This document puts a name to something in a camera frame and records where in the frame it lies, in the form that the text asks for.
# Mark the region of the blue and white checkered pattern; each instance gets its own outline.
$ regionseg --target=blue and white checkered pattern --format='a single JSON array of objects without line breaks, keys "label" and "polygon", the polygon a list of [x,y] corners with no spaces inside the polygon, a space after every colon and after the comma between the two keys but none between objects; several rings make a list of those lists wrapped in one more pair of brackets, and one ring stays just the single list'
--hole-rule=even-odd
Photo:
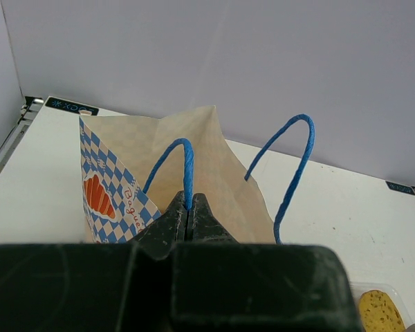
[{"label": "blue and white checkered pattern", "polygon": [[143,193],[132,173],[80,119],[82,180],[97,174],[109,195],[116,214],[115,221],[93,211],[86,202],[83,208],[92,229],[94,241],[122,243],[134,237],[160,216],[160,211]]}]

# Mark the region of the table surface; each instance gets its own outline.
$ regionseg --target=table surface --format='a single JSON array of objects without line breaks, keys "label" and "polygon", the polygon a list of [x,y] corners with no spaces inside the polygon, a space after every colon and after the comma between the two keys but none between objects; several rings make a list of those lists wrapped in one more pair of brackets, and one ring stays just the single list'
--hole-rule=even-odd
[{"label": "table surface", "polygon": [[[99,116],[117,114],[100,109]],[[259,151],[228,144],[246,167]],[[252,173],[272,218],[298,162],[268,151]],[[281,237],[330,247],[352,282],[391,285],[415,322],[415,196],[392,191],[378,178],[309,162]],[[0,174],[0,243],[83,238],[78,116],[42,107]]]}]

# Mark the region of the clear plastic tray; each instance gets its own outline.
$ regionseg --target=clear plastic tray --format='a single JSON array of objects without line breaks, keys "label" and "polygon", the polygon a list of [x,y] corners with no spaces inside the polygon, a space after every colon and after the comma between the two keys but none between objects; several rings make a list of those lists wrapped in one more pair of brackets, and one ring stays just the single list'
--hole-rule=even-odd
[{"label": "clear plastic tray", "polygon": [[401,318],[403,319],[405,328],[408,328],[413,324],[412,319],[409,316],[409,312],[407,311],[406,306],[404,305],[404,302],[392,286],[386,284],[372,284],[369,282],[351,282],[351,290],[353,298],[357,304],[362,294],[372,290],[378,290],[388,294],[388,296],[391,298],[396,308],[398,309],[398,312],[400,313]]}]

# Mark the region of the paper bag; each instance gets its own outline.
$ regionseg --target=paper bag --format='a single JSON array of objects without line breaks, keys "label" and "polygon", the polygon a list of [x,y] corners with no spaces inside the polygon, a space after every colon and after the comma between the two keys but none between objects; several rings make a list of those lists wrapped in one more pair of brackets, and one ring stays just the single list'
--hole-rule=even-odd
[{"label": "paper bag", "polygon": [[194,149],[194,193],[202,192],[215,218],[239,242],[274,243],[258,185],[230,150],[215,107],[163,119],[80,116],[83,207],[96,242],[126,242],[154,222],[183,189],[183,147],[145,181],[166,148],[187,138]]}]

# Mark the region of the black sticker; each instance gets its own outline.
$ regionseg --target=black sticker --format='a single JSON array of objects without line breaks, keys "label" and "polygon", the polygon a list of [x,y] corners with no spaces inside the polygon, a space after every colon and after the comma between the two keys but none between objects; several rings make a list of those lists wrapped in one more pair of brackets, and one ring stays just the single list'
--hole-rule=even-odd
[{"label": "black sticker", "polygon": [[76,102],[69,102],[67,100],[62,100],[53,97],[48,99],[48,101],[45,103],[45,106],[52,107],[53,109],[61,109],[62,111],[68,111],[76,114],[88,114],[90,116],[96,116],[98,114],[98,109],[95,107],[77,104]]},{"label": "black sticker", "polygon": [[405,194],[415,196],[415,192],[412,189],[412,187],[408,187],[406,185],[399,185],[398,183],[393,183],[393,182],[389,182],[389,181],[386,181],[386,184],[387,184],[387,187],[389,187],[389,189],[391,189],[391,190],[395,190],[397,192],[404,192]]}]

